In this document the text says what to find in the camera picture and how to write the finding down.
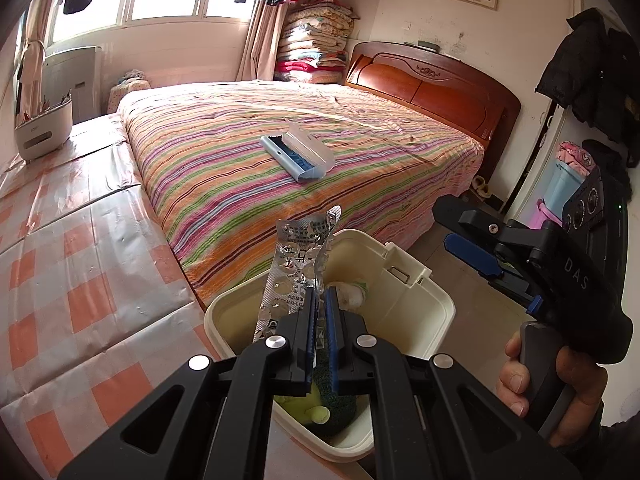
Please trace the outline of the person's right hand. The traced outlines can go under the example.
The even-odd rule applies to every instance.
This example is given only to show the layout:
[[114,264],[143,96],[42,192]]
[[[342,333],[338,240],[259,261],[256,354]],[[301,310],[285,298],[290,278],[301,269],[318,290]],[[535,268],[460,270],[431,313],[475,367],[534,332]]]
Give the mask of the person's right hand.
[[[530,383],[529,370],[518,357],[521,336],[513,334],[504,347],[508,360],[500,370],[497,396],[512,412],[523,418],[529,409],[525,393]],[[588,430],[599,411],[602,396],[608,383],[608,372],[589,356],[563,347],[556,357],[556,374],[575,391],[572,403],[550,436],[554,448],[577,442]]]

